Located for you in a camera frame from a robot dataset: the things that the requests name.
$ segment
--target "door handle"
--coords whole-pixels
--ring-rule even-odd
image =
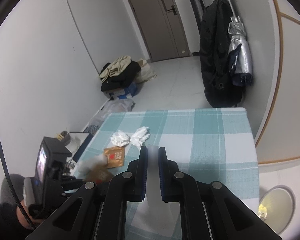
[[[167,10],[166,12],[173,12],[173,15],[177,15],[177,11],[176,11],[174,5],[171,5],[171,9]]]

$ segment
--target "person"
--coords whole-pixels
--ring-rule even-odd
[[[23,200],[23,180],[24,177],[18,174],[10,175],[13,187],[17,193],[23,208],[29,215],[28,208]],[[42,220],[34,220],[29,216],[34,224],[42,223]],[[10,192],[7,180],[4,179],[1,185],[0,197],[0,240],[14,239],[24,240],[32,232],[30,225],[22,215]]]

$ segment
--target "pile of clothes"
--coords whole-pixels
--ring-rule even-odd
[[[141,71],[138,62],[131,60],[130,56],[117,58],[112,63],[107,63],[99,75],[101,91],[106,92],[118,88],[127,88]]]

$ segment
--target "camera screen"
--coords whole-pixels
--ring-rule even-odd
[[[47,154],[44,151],[44,148],[41,146],[40,151],[39,151],[39,156],[38,156],[38,163],[37,163],[37,173],[39,180],[41,183],[43,183],[43,176],[44,176],[44,169],[46,166],[46,161],[47,161]]]

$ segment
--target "metal screw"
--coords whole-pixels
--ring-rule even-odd
[[[222,183],[219,181],[215,181],[214,183],[212,183],[212,186],[216,189],[219,189],[222,187]]]
[[[174,176],[175,176],[177,179],[181,179],[181,178],[183,178],[184,174],[183,174],[182,172],[180,172],[180,171],[177,171],[177,172],[174,174]]]
[[[122,174],[122,177],[128,179],[132,177],[132,173],[130,171],[126,171]]]
[[[87,182],[86,184],[84,184],[84,187],[85,187],[86,189],[92,189],[92,188],[94,188],[94,183],[91,182],[91,181],[89,181],[89,182]]]

